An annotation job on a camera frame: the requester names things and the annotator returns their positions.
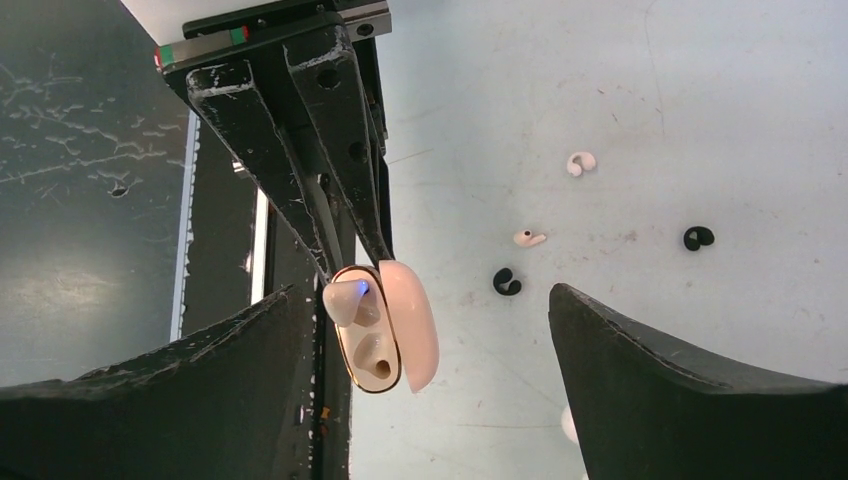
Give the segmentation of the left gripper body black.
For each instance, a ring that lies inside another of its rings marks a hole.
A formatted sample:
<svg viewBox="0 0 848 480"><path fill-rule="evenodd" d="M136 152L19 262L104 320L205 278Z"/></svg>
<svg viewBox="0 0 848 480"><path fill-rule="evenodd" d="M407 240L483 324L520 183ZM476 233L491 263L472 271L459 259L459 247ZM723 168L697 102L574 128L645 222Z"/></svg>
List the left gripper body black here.
<svg viewBox="0 0 848 480"><path fill-rule="evenodd" d="M386 1L190 1L173 2L178 32L155 40L156 69L244 45L257 46L274 34L297 34L327 19L346 28L352 42L372 41L392 31Z"/></svg>

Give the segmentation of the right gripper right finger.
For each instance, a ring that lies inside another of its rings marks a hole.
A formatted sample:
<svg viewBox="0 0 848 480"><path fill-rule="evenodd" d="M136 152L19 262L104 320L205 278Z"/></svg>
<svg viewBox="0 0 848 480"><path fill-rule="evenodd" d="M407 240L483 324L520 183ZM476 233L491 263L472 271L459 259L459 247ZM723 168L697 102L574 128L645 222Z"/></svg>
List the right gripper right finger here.
<svg viewBox="0 0 848 480"><path fill-rule="evenodd" d="M549 326L592 479L843 479L847 388L700 348L559 283Z"/></svg>

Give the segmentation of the pink earbud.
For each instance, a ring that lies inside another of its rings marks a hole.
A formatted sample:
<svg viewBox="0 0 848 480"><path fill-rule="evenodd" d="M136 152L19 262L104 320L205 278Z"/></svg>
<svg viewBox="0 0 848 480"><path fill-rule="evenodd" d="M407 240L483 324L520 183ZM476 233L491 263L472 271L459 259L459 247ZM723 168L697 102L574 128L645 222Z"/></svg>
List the pink earbud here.
<svg viewBox="0 0 848 480"><path fill-rule="evenodd" d="M346 328L355 322L360 303L368 292L366 280L336 281L324 287L322 300L330 319L338 327Z"/></svg>
<svg viewBox="0 0 848 480"><path fill-rule="evenodd" d="M521 248L531 248L546 240L546 234L535 233L529 229L520 230L513 235L513 242Z"/></svg>

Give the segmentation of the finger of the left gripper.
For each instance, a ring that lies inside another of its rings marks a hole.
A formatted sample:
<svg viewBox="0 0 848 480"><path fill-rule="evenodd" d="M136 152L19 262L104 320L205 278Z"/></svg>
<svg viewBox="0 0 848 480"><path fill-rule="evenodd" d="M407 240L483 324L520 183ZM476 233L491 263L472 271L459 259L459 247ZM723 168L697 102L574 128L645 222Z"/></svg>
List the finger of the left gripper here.
<svg viewBox="0 0 848 480"><path fill-rule="evenodd" d="M323 26L289 40L284 59L364 250L375 263L392 259L379 212L373 165L377 142L347 29Z"/></svg>
<svg viewBox="0 0 848 480"><path fill-rule="evenodd" d="M317 176L306 172L277 127L250 63L201 67L186 75L188 99L283 217L319 280L332 278L332 215Z"/></svg>

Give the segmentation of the pink earbud charging case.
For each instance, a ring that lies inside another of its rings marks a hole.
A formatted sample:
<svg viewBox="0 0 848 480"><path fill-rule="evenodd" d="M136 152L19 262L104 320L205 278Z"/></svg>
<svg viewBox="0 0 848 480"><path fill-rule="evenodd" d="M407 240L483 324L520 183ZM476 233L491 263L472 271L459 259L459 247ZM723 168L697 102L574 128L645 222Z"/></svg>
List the pink earbud charging case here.
<svg viewBox="0 0 848 480"><path fill-rule="evenodd" d="M418 275L406 264L382 260L376 267L351 265L330 281L363 279L369 292L349 327L334 323L352 383L368 394L381 394L405 378L417 393L434 379L440 362L436 324Z"/></svg>

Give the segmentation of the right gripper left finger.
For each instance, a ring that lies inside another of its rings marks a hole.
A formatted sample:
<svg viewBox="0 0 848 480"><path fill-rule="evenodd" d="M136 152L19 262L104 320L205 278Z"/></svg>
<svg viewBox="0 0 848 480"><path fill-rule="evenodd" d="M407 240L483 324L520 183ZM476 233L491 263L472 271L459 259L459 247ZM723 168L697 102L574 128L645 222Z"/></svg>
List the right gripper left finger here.
<svg viewBox="0 0 848 480"><path fill-rule="evenodd" d="M71 381L1 391L5 479L305 479L297 367L312 319L294 286Z"/></svg>

